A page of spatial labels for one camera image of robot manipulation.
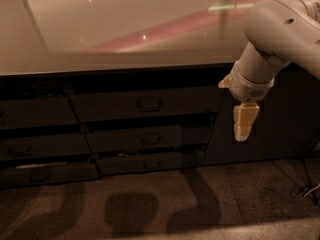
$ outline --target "floor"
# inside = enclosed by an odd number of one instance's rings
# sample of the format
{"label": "floor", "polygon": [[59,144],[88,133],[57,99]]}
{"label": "floor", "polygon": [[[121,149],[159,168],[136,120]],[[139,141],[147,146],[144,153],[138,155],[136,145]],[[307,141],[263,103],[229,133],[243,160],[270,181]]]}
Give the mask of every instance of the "floor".
{"label": "floor", "polygon": [[0,191],[0,239],[319,240],[320,158]]}

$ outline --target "drawer front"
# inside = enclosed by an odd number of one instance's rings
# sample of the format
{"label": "drawer front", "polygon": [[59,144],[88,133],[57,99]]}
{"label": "drawer front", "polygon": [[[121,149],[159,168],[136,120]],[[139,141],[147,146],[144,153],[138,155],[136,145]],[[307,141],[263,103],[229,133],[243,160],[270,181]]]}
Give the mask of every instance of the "drawer front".
{"label": "drawer front", "polygon": [[0,142],[0,161],[90,154],[80,134],[7,139]]}
{"label": "drawer front", "polygon": [[37,168],[0,170],[0,188],[96,180],[99,173],[94,164],[75,162]]}
{"label": "drawer front", "polygon": [[0,101],[0,130],[76,123],[67,98]]}
{"label": "drawer front", "polygon": [[81,122],[217,112],[223,90],[214,86],[73,95]]}
{"label": "drawer front", "polygon": [[147,172],[202,165],[204,152],[168,152],[128,157],[105,157],[97,161],[102,175]]}
{"label": "drawer front", "polygon": [[129,130],[105,131],[86,135],[93,153],[176,147],[181,145],[181,127],[150,127]]}

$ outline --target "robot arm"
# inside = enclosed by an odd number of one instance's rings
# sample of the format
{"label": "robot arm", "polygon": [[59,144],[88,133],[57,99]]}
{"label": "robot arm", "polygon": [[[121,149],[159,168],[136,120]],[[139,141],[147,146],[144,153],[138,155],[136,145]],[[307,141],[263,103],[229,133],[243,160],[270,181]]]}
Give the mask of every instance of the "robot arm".
{"label": "robot arm", "polygon": [[248,138],[259,112],[256,101],[267,95],[282,68],[294,62],[320,80],[319,23],[319,0],[266,0],[251,9],[245,20],[249,43],[219,83],[241,101],[234,108],[237,141]]}

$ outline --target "brown floor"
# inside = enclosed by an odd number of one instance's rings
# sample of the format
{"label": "brown floor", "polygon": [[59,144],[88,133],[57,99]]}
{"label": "brown floor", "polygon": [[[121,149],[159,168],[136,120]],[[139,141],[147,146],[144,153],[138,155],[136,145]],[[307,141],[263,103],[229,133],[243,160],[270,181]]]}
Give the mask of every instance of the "brown floor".
{"label": "brown floor", "polygon": [[320,238],[320,158],[0,191],[0,239]]}

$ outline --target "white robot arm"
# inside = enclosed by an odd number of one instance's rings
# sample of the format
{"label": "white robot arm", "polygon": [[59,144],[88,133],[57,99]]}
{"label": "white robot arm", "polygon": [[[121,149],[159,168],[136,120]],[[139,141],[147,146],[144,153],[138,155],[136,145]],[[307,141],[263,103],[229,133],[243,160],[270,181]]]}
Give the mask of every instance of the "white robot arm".
{"label": "white robot arm", "polygon": [[248,138],[259,112],[256,101],[272,88],[277,73],[294,62],[320,80],[320,1],[266,0],[245,19],[249,40],[220,88],[241,101],[234,108],[237,141]]}

